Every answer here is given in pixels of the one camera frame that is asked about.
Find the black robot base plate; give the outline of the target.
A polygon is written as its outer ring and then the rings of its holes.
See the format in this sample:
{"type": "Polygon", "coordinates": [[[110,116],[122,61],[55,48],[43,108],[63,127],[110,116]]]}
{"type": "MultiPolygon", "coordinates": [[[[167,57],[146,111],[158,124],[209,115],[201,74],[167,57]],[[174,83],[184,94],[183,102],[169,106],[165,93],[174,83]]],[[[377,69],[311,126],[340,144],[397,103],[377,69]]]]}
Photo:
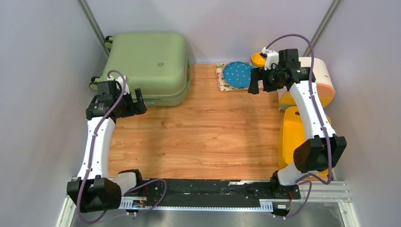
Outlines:
{"type": "Polygon", "coordinates": [[[184,209],[254,209],[261,202],[289,204],[301,198],[297,185],[279,186],[269,181],[165,179],[125,193],[125,198],[146,207],[184,209]]]}

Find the green hard-shell suitcase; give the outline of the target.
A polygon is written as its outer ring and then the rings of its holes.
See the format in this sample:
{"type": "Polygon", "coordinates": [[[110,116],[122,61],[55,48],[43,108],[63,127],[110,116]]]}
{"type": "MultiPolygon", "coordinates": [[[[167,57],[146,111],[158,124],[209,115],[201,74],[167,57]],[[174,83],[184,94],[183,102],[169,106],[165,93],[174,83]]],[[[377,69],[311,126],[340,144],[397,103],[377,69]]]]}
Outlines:
{"type": "Polygon", "coordinates": [[[89,87],[107,80],[110,70],[127,79],[130,91],[141,89],[147,106],[177,106],[187,97],[191,84],[191,62],[185,37],[178,32],[132,32],[107,36],[110,51],[103,74],[93,77],[89,87]]]}

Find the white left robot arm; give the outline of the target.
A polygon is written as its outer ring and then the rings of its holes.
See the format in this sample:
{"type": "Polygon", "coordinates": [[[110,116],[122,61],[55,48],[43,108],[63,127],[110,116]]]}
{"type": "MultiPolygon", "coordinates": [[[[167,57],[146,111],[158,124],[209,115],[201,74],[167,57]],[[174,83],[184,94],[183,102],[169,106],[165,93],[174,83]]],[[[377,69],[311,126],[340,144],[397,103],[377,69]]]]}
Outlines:
{"type": "Polygon", "coordinates": [[[87,145],[77,179],[67,183],[67,194],[80,213],[115,210],[122,197],[129,192],[139,196],[144,183],[138,169],[120,171],[115,178],[109,177],[108,158],[113,131],[118,118],[146,112],[142,99],[134,102],[126,82],[111,79],[93,82],[97,86],[86,109],[87,145]]]}

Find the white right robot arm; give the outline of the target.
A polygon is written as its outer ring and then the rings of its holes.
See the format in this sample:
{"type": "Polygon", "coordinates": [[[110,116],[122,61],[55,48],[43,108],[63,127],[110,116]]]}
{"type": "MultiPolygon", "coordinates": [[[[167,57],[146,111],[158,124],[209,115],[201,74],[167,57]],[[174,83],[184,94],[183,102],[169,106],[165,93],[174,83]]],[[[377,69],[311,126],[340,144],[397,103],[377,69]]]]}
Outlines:
{"type": "Polygon", "coordinates": [[[338,136],[324,112],[318,96],[315,77],[315,57],[304,65],[297,49],[279,52],[264,47],[261,56],[264,66],[251,70],[248,93],[259,93],[259,82],[265,92],[285,88],[296,103],[304,128],[305,141],[293,152],[293,161],[276,172],[276,181],[270,184],[270,193],[282,198],[288,193],[288,186],[295,185],[307,177],[318,179],[317,173],[328,171],[329,184],[332,170],[346,148],[345,137],[338,136]]]}

